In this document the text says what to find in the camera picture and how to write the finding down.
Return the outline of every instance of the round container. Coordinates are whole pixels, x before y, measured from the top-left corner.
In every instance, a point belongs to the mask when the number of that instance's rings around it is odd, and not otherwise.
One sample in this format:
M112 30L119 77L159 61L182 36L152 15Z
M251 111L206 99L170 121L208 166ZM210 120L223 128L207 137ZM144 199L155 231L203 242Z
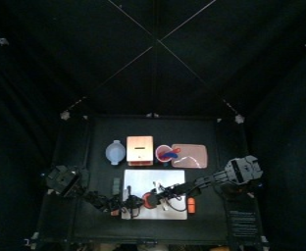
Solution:
M120 144L119 140L113 140L113 143L105 148L105 158L111 162L111 165L116 166L125 157L125 147Z
M162 163L166 163L171 160L171 158L163 158L160 159L159 156L162 156L164 153L172 151L172 149L167 145L159 145L155 149L155 157Z

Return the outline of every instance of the orange box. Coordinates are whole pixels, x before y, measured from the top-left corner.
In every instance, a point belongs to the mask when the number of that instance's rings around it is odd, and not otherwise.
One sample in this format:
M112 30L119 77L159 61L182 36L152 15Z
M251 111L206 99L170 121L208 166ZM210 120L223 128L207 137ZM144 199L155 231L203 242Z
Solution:
M128 166L151 166L153 164L153 138L151 136L127 137Z

